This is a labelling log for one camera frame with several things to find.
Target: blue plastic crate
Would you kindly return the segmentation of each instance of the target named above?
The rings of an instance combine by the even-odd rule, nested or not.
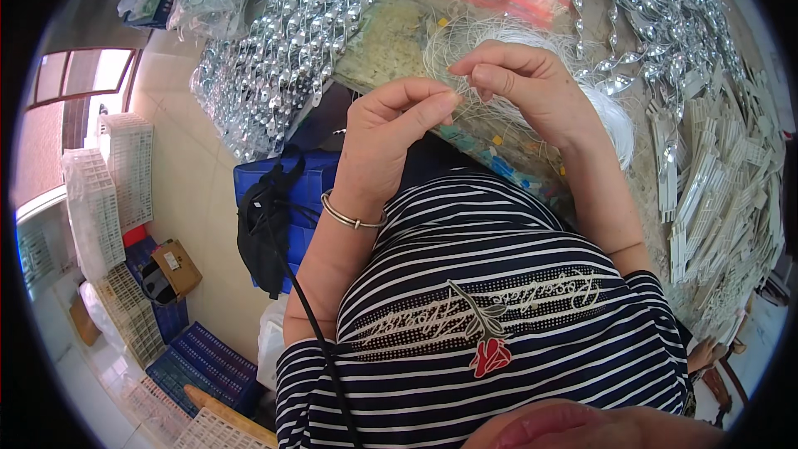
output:
[[[246,360],[241,354],[228,347],[223,341],[216,338],[213,333],[205,329],[199,322],[195,322],[189,329],[172,341],[175,348],[194,348],[202,350],[219,363],[224,363],[224,368],[238,377],[250,380],[258,374],[258,367]]]
[[[135,282],[141,284],[142,276],[141,271],[145,265],[150,262],[150,255],[158,249],[158,243],[152,236],[147,236],[140,242],[131,244],[125,248],[125,265],[130,269],[130,274],[133,275]]]
[[[319,214],[322,213],[320,197],[322,193],[333,187],[340,153],[327,151],[310,151],[305,156],[305,172],[288,194],[288,198],[298,205],[303,205]],[[266,172],[274,167],[276,158],[260,160],[238,165],[233,169],[235,188],[235,204],[240,205],[246,191],[249,190]],[[297,164],[297,158],[282,158],[283,169],[289,171]],[[296,274],[299,264],[305,256],[310,239],[313,237],[314,225],[296,210],[289,213],[291,225],[288,228],[288,266]],[[286,275],[283,279],[284,294],[291,292],[291,279]]]
[[[230,395],[197,371],[172,347],[168,347],[146,371],[160,389],[191,417],[196,416],[199,409],[186,395],[184,385],[193,385],[224,405],[234,408],[234,399]]]
[[[188,325],[188,307],[185,298],[165,306],[153,304],[153,312],[160,336],[166,344],[174,340]]]
[[[258,367],[207,331],[192,326],[172,341],[173,348],[191,366],[232,399],[234,410],[249,415],[264,394],[258,383]]]

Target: navy and white striped shirt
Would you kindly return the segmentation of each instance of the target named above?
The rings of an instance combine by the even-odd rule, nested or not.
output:
[[[494,415],[554,397],[681,412],[685,350],[653,274],[622,278],[490,175],[453,171],[386,212],[332,346],[365,447],[459,447]],[[281,448],[351,447],[326,369],[315,339],[281,356]]]

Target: person's hand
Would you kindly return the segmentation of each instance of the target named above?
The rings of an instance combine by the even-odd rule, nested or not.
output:
[[[406,78],[352,103],[330,195],[333,207],[347,217],[378,222],[399,189],[407,149],[435,125],[451,124],[461,100],[442,82]]]
[[[509,99],[540,137],[561,150],[606,135],[593,105],[551,51],[485,40],[449,71],[467,75],[486,102],[494,94]]]
[[[698,343],[687,355],[687,373],[693,373],[713,362],[713,349],[717,340],[713,336],[707,336]]]

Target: string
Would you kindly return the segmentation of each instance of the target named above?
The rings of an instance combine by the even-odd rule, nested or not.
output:
[[[495,120],[506,125],[505,135],[512,128],[532,141],[544,144],[544,140],[509,100],[495,95],[485,103],[476,89],[468,85],[466,77],[449,73],[449,66],[488,39],[542,47],[557,55],[568,72],[576,75],[574,77],[579,87],[601,118],[621,169],[625,170],[631,164],[634,156],[634,124],[618,102],[592,88],[598,80],[590,74],[584,75],[590,66],[586,61],[576,59],[574,45],[577,38],[570,34],[552,33],[516,18],[496,16],[480,20],[465,13],[453,18],[445,27],[438,27],[436,23],[435,30],[429,35],[423,55],[424,69],[427,76],[450,85],[457,94],[463,96],[459,118]]]

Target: woman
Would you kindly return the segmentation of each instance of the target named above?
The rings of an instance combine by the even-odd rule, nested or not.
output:
[[[665,414],[685,402],[685,350],[591,104],[541,49],[488,41],[450,71],[485,100],[512,101],[557,146],[580,234],[514,186],[469,169],[397,195],[407,149],[451,123],[461,98],[433,80],[402,79],[356,101],[330,209],[366,224],[385,214],[387,224],[353,229],[325,212],[297,279],[360,441],[710,447],[719,431]],[[283,336],[280,446],[350,447],[296,292]],[[624,409],[597,409],[611,407]]]

